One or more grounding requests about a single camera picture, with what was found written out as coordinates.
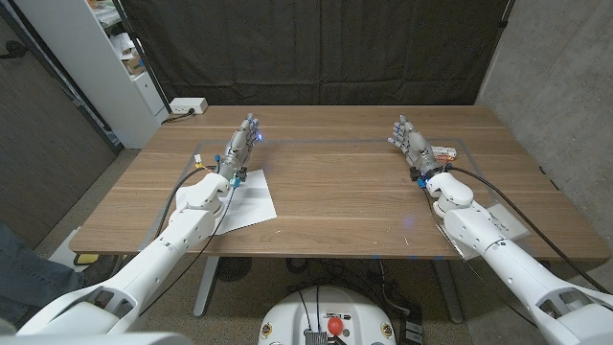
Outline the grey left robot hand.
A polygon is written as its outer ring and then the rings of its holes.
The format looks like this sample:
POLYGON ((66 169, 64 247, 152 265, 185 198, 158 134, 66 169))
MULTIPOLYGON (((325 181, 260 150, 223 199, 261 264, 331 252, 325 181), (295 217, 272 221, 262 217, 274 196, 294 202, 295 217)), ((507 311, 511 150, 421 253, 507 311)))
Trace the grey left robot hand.
POLYGON ((248 113, 247 117, 228 141, 217 163, 216 172, 229 181, 238 180, 244 182, 246 180, 250 154, 261 138, 259 120, 252 113, 248 113))

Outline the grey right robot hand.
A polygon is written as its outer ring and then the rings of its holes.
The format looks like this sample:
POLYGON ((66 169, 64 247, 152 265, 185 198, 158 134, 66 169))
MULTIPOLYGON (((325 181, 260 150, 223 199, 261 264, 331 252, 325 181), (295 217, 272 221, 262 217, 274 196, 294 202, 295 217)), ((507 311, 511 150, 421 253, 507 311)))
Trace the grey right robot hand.
POLYGON ((430 179, 442 171, 430 143, 404 115, 400 115, 394 123, 388 142, 404 154, 414 179, 430 179))

